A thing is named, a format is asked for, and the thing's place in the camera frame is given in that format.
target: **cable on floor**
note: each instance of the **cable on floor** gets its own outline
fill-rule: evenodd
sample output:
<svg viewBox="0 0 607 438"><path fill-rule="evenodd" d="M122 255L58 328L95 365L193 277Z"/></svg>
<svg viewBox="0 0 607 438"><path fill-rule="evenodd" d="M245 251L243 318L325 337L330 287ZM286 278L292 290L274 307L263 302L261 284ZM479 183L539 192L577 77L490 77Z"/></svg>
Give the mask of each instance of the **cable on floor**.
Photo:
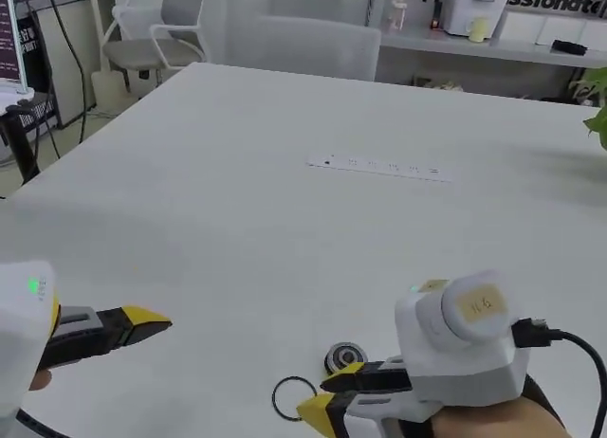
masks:
<svg viewBox="0 0 607 438"><path fill-rule="evenodd" d="M57 23L59 24L61 33L64 35L64 39L65 39L65 42L67 43L67 47L69 48L69 52L71 52L72 57L74 58L74 61L76 61L76 65L78 66L78 69L80 71L80 79L81 79L82 87L83 87L83 125L81 126L80 138L78 140L78 143L82 144L84 141L84 130L86 129L86 113L87 113L87 109L88 109L88 103L86 101L86 77L84 75L84 67L83 67L83 63L80 61L80 58L78 57L78 54L76 53L76 49L74 49L74 46L72 45L72 42L69 39L69 36L67 35L67 30L65 29L64 20L61 17L61 13L59 12L59 9L57 8L57 2L55 0L49 0L49 2L53 8L53 11L55 12L55 17L57 18Z"/></svg>
<svg viewBox="0 0 607 438"><path fill-rule="evenodd" d="M55 85L53 82L53 70L50 66L50 59L48 58L48 52L46 51L46 46L44 44L44 38L42 36L42 29L40 27L40 22L38 21L38 17L36 16L36 13L34 13L34 10L31 7L30 1L29 0L24 0L24 1L26 2L26 6L28 7L29 17L31 18L31 21L34 23L34 26L36 27L36 36L37 36L38 44L39 44L40 48L42 49L43 60L45 62L45 67L46 67L46 78L48 80L48 89L46 91L46 101L45 101L45 111L44 111L46 129L48 130L48 135L50 136L50 142L53 145L53 150L55 151L55 155L57 156L57 159L60 159L61 154L59 153L59 149L57 148L57 142L55 141L55 135L53 134L53 131L50 128L50 124L48 123L48 106L50 105L50 97L51 97L51 95L53 95L53 93L55 91Z"/></svg>

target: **shelf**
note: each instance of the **shelf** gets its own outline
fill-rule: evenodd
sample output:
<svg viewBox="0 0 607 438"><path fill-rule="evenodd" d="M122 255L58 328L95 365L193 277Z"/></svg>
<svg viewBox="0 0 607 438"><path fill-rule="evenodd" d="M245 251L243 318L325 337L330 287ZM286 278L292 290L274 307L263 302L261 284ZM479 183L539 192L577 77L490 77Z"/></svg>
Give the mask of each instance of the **shelf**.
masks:
<svg viewBox="0 0 607 438"><path fill-rule="evenodd" d="M381 45L411 51L487 57L534 64L579 66L583 68L607 66L607 52L589 50L585 56L574 56L553 52L550 50L550 46L497 39L477 44L465 37L451 36L443 31L423 27L405 27L399 32L384 31Z"/></svg>

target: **poster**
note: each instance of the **poster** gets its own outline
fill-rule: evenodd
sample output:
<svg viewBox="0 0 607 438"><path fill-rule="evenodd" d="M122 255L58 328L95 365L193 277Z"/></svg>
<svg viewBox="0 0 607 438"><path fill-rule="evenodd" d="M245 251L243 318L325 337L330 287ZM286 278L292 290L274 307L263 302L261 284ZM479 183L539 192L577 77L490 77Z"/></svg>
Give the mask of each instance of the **poster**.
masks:
<svg viewBox="0 0 607 438"><path fill-rule="evenodd" d="M19 82L19 59L10 20L9 0L0 0L0 79Z"/></svg>

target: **finger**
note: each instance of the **finger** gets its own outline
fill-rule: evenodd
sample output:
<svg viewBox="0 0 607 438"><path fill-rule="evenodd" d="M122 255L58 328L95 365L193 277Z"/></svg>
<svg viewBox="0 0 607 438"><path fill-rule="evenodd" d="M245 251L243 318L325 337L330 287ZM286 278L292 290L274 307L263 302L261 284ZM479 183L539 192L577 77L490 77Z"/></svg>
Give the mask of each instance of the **finger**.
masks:
<svg viewBox="0 0 607 438"><path fill-rule="evenodd" d="M41 389L44 389L46 386L48 386L48 383L50 383L51 378L52 378L52 374L48 370L43 370L41 372L38 372L34 376L34 379L31 382L31 386L29 387L29 390L30 391L39 391Z"/></svg>

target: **plastic container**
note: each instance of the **plastic container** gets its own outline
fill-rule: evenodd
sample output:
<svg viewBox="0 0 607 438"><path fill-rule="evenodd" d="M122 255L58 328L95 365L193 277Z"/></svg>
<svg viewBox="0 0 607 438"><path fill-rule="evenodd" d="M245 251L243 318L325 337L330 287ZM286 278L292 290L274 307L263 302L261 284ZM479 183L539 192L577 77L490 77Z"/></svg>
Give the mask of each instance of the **plastic container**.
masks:
<svg viewBox="0 0 607 438"><path fill-rule="evenodd" d="M486 38L491 38L508 0L445 0L443 29L451 35L469 36L475 19L487 20Z"/></svg>
<svg viewBox="0 0 607 438"><path fill-rule="evenodd" d="M390 30L402 30L405 24L407 4L405 0L393 0L390 12Z"/></svg>

